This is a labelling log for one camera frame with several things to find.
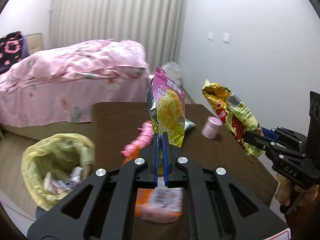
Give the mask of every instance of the beige curtain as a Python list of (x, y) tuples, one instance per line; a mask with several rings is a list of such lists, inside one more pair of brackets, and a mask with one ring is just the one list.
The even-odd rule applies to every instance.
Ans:
[(81, 41), (110, 39), (140, 42), (150, 70), (177, 61), (186, 0), (53, 0), (54, 48)]

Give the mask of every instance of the black handle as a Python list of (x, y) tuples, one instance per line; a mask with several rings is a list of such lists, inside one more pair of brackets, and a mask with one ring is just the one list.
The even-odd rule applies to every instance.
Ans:
[(280, 206), (280, 212), (285, 215), (289, 215), (300, 203), (304, 196), (305, 192), (299, 193), (293, 190), (293, 192), (290, 195), (290, 205), (289, 206)]

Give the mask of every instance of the trash bin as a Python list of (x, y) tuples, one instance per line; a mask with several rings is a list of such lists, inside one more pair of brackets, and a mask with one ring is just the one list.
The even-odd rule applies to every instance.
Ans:
[(28, 147), (22, 155), (21, 174), (24, 183), (36, 204), (49, 211), (68, 192), (54, 195), (44, 189), (43, 180), (47, 172), (57, 180), (70, 181), (72, 170), (81, 166), (82, 181), (91, 173), (94, 163), (94, 144), (77, 133), (60, 133), (43, 139)]

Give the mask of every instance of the headboard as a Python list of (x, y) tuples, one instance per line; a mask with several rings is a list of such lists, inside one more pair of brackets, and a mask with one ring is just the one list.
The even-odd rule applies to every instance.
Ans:
[(26, 35), (26, 38), (27, 38), (29, 55), (37, 51), (44, 50), (41, 33), (29, 34), (29, 35)]

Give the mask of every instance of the metal bolt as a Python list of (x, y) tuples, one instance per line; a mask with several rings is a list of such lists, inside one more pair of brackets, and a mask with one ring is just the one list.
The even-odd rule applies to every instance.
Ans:
[(184, 164), (184, 163), (187, 163), (187, 162), (188, 162), (188, 159), (186, 157), (179, 157), (178, 158), (178, 163)]
[(106, 170), (105, 169), (97, 169), (96, 170), (96, 175), (99, 176), (99, 177), (102, 177), (106, 174)]
[(219, 175), (225, 175), (227, 173), (227, 171), (224, 168), (217, 168), (216, 173)]
[(145, 162), (144, 158), (136, 158), (134, 160), (134, 163), (137, 164), (137, 165), (141, 165)]

